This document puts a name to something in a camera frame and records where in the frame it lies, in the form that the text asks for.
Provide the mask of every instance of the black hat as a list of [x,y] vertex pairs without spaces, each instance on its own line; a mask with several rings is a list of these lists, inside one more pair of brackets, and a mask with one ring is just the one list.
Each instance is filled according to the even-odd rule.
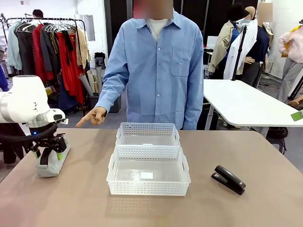
[[237,21],[248,16],[249,12],[245,10],[242,3],[236,3],[229,6],[227,10],[228,19],[231,21]]

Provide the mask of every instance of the green sticker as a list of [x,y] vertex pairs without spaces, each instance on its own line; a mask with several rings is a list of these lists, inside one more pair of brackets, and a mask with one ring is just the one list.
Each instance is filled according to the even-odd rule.
[[63,158],[61,153],[57,153],[57,157],[59,161]]
[[293,120],[294,120],[295,122],[298,121],[298,120],[303,119],[303,116],[302,116],[302,112],[301,112],[301,111],[292,114],[291,117],[293,118]]

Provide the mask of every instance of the white table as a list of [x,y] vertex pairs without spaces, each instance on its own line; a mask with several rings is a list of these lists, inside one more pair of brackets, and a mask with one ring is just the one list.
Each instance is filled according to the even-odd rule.
[[266,137],[269,127],[303,127],[293,121],[296,109],[236,80],[204,80],[204,97],[211,104],[205,130],[209,130],[214,109],[231,125],[254,127]]

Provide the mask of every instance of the white label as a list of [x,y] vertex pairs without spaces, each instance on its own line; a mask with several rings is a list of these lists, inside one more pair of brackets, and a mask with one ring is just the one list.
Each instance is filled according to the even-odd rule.
[[153,179],[153,173],[141,172],[141,179]]

